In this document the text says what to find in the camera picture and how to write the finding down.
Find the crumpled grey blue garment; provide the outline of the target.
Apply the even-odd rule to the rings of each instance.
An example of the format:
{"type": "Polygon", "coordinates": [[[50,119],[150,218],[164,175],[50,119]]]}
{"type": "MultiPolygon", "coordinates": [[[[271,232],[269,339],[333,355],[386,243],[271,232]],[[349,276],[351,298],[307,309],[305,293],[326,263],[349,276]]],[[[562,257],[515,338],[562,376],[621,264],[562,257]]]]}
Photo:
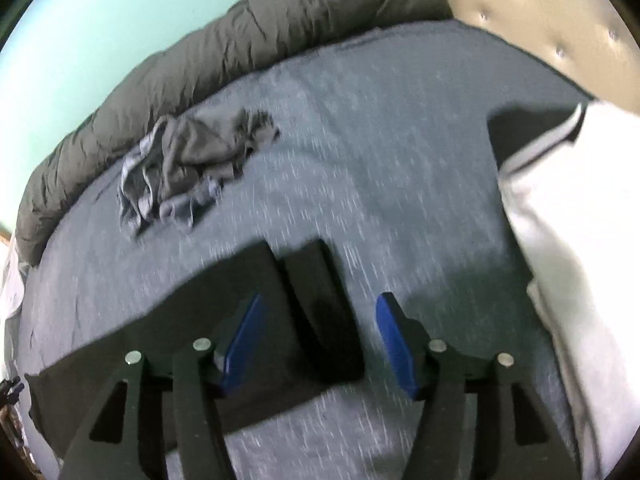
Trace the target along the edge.
{"type": "Polygon", "coordinates": [[[207,105],[161,117],[122,161],[122,232],[134,238],[157,221],[193,228],[218,202],[224,185],[242,174],[250,155],[278,136],[264,110],[207,105]]]}

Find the beige tufted headboard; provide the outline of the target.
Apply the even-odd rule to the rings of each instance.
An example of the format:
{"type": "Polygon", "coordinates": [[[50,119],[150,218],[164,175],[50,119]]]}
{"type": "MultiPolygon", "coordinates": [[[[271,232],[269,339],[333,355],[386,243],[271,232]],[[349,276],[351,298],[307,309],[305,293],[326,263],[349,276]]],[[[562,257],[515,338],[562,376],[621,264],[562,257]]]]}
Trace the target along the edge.
{"type": "Polygon", "coordinates": [[[638,113],[639,21],[620,0],[448,0],[484,28],[579,84],[638,113]]]}

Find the black garment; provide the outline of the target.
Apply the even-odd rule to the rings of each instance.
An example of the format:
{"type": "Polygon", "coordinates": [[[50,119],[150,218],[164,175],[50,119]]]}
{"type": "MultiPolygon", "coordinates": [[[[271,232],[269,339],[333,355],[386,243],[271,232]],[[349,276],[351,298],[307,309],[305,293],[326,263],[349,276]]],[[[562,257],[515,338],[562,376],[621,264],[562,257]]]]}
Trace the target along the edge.
{"type": "Polygon", "coordinates": [[[218,404],[225,434],[363,378],[354,311],[326,242],[316,238],[273,252],[258,240],[195,274],[142,318],[27,376],[36,429],[64,456],[126,352],[145,354],[166,385],[174,353],[195,339],[227,333],[232,316],[254,298],[264,300],[266,310],[241,385],[218,404]]]}

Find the blue grey bed sheet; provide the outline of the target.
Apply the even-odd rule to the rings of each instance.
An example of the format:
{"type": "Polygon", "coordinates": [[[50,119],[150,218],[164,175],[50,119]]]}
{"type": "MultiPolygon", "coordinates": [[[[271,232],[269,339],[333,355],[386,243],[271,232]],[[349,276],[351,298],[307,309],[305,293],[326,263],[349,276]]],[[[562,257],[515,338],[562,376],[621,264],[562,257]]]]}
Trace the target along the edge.
{"type": "Polygon", "coordinates": [[[427,333],[533,375],[564,443],[575,443],[529,270],[504,218],[491,126],[526,110],[569,115],[588,94],[488,32],[458,22],[398,26],[291,58],[210,99],[269,112],[279,139],[190,230],[157,223],[130,240],[120,170],[97,178],[28,274],[13,324],[17,370],[35,375],[164,306],[169,336],[195,330],[224,284],[206,266],[254,242],[276,254],[323,238],[355,311],[360,382],[280,390],[228,439],[243,479],[396,479],[420,406],[398,388],[375,323],[392,292],[427,333]]]}

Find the dark grey rolled duvet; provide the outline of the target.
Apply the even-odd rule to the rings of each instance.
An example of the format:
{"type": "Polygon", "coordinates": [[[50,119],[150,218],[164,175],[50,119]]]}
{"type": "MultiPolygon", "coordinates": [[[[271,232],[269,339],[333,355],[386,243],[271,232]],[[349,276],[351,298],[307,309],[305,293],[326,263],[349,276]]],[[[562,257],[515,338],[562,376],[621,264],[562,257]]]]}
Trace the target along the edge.
{"type": "Polygon", "coordinates": [[[14,240],[36,266],[87,186],[163,115],[177,115],[255,70],[371,28],[450,20],[448,0],[239,0],[138,64],[29,177],[14,240]]]}

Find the white folded garment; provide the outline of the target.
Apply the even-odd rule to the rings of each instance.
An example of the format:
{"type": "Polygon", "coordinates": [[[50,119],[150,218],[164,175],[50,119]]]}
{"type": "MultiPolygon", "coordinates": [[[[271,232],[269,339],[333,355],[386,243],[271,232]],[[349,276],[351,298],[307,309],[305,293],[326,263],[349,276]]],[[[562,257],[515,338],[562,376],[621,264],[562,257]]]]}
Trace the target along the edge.
{"type": "Polygon", "coordinates": [[[587,479],[639,456],[639,118],[605,101],[524,114],[491,139],[587,479]]]}

